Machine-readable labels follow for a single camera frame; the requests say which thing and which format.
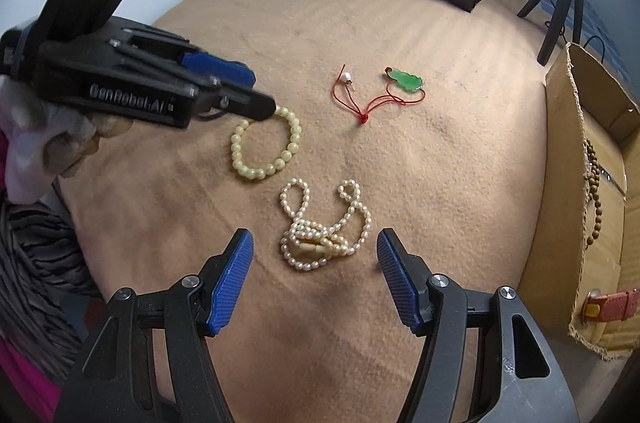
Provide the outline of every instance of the ribbed blue pad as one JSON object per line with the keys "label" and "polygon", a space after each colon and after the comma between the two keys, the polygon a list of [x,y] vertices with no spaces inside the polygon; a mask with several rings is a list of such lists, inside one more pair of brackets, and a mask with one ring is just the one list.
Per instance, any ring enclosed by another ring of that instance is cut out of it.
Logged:
{"label": "ribbed blue pad", "polygon": [[207,324],[214,335],[218,334],[231,320],[253,257],[254,237],[247,231],[226,263],[220,281],[212,293],[211,314]]}
{"label": "ribbed blue pad", "polygon": [[396,250],[383,231],[378,234],[376,252],[400,320],[415,332],[422,325],[418,309],[418,292],[407,276],[404,265],[398,259]]}

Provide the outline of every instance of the red string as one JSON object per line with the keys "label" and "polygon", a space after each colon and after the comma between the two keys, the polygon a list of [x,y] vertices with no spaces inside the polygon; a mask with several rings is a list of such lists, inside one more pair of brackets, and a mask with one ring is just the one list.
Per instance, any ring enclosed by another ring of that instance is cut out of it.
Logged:
{"label": "red string", "polygon": [[[338,78],[336,78],[334,82],[332,93],[334,95],[335,101],[337,101],[344,107],[348,108],[360,120],[361,124],[364,124],[369,120],[369,114],[371,114],[374,109],[377,109],[378,107],[386,103],[397,103],[398,105],[401,105],[401,106],[413,105],[416,103],[420,103],[427,96],[425,91],[423,89],[420,89],[420,92],[422,93],[422,97],[420,97],[419,99],[407,100],[407,99],[400,98],[400,96],[396,96],[393,93],[391,93],[391,91],[389,90],[389,86],[392,84],[392,82],[388,82],[386,84],[386,94],[381,94],[380,96],[376,96],[374,99],[369,101],[369,103],[367,103],[367,106],[365,107],[364,111],[362,111],[358,106],[358,104],[354,101],[353,96],[351,96],[350,85],[345,84],[344,88],[347,90],[347,95],[349,96],[349,101],[351,101],[351,104],[346,103],[345,101],[342,101],[335,94],[335,89],[338,83],[340,83],[340,77],[342,76],[342,72],[344,71],[345,67],[346,65],[342,66],[340,73],[338,73]],[[388,72],[389,70],[391,70],[391,68],[387,67],[385,69],[385,72]]]}

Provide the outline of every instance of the magenta cloth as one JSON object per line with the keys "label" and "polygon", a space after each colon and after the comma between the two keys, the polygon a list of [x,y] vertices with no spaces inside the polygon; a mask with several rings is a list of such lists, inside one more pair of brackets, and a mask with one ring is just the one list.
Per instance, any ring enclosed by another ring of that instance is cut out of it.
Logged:
{"label": "magenta cloth", "polygon": [[0,130],[0,189],[6,188],[4,184],[4,163],[6,162],[6,153],[9,150],[9,142],[4,132]]}
{"label": "magenta cloth", "polygon": [[11,343],[3,339],[0,339],[0,367],[29,408],[42,421],[53,421],[62,389],[51,383]]}

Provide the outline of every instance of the blue gripper pad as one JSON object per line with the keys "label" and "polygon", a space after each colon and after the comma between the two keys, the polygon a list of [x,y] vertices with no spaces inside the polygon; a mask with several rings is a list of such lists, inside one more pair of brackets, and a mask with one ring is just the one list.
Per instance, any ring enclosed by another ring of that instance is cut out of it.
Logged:
{"label": "blue gripper pad", "polygon": [[414,335],[423,336],[425,323],[433,320],[426,286],[429,268],[422,259],[406,252],[390,228],[378,234],[376,252],[400,320]]}
{"label": "blue gripper pad", "polygon": [[253,87],[255,73],[242,62],[228,62],[209,53],[191,53],[182,57],[181,65],[197,74],[213,74],[222,80]]}
{"label": "blue gripper pad", "polygon": [[211,294],[211,312],[207,326],[212,335],[216,335],[231,320],[244,279],[254,257],[254,236],[244,229],[236,232],[225,253],[231,252],[225,268],[220,274],[218,284]]}

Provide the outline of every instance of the green jade pendant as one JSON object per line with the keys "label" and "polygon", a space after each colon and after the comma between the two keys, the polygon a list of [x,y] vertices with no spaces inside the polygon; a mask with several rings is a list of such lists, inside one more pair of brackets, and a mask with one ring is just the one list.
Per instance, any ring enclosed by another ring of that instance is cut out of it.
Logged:
{"label": "green jade pendant", "polygon": [[392,69],[391,67],[387,67],[385,72],[405,92],[418,92],[422,89],[422,79],[418,76],[404,72],[404,70]]}

